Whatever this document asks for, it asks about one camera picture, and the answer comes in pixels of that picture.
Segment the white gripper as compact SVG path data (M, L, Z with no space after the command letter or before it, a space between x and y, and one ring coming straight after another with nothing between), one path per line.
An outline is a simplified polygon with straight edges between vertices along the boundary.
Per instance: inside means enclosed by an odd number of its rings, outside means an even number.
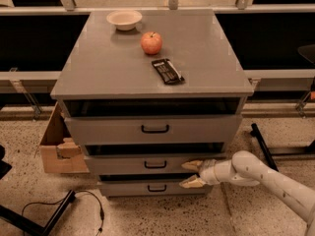
M206 184L217 185L228 182L234 175L230 160L192 160L182 164L184 169L199 172L199 176L193 175L179 183L182 188L202 188Z

